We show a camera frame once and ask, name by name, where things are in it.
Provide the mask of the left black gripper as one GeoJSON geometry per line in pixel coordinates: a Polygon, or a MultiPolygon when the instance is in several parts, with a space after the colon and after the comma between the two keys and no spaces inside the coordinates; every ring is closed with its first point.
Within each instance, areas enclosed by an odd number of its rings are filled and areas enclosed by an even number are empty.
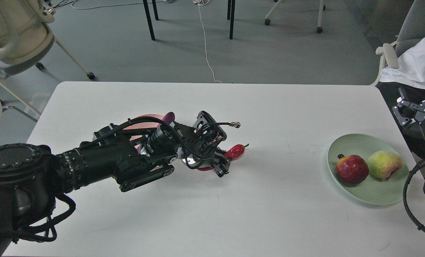
{"type": "Polygon", "coordinates": [[[218,177],[222,178],[229,173],[231,158],[226,150],[216,148],[206,159],[189,159],[189,167],[198,170],[214,170],[218,177]]]}

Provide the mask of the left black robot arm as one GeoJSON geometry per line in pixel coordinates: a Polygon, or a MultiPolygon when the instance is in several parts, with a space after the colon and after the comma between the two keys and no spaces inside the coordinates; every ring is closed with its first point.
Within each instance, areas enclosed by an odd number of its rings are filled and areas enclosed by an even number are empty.
{"type": "Polygon", "coordinates": [[[18,240],[54,241],[56,224],[76,208],[67,194],[91,183],[113,178],[127,192],[170,175],[176,160],[219,177],[228,174],[245,145],[219,148],[227,138],[226,125],[240,127],[239,122],[216,122],[205,111],[187,126],[169,112],[161,119],[146,115],[110,124],[92,141],[57,155],[47,145],[1,145],[0,256],[18,240]]]}

